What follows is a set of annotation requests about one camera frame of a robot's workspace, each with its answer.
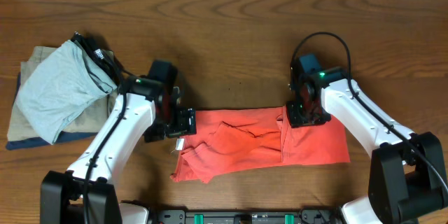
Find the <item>red soccer t-shirt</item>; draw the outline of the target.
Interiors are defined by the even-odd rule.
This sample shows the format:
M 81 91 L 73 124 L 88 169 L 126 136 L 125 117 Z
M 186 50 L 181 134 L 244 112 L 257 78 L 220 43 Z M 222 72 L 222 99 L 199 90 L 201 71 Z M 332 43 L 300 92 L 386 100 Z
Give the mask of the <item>red soccer t-shirt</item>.
M 286 165 L 350 161 L 343 124 L 291 127 L 285 107 L 198 111 L 171 179 L 208 183 L 221 174 Z

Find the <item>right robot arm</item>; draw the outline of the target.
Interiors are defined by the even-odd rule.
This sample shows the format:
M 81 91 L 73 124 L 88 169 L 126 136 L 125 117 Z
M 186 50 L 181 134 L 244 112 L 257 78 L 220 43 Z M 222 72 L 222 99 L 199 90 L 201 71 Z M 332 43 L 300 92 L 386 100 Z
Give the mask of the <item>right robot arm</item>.
M 290 126 L 339 121 L 370 156 L 368 194 L 342 205 L 338 223 L 417 223 L 447 207 L 442 146 L 432 133 L 396 122 L 340 67 L 323 69 L 313 54 L 292 60 L 286 104 Z

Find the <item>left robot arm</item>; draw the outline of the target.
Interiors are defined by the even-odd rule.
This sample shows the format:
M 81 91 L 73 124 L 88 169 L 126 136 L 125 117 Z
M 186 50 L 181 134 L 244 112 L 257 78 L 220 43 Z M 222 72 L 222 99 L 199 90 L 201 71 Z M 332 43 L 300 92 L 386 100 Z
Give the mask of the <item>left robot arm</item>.
M 41 183 L 41 223 L 154 223 L 151 210 L 120 203 L 116 183 L 140 138 L 159 141 L 196 133 L 195 110 L 180 105 L 177 68 L 155 60 L 147 75 L 122 80 L 123 91 L 86 151 Z

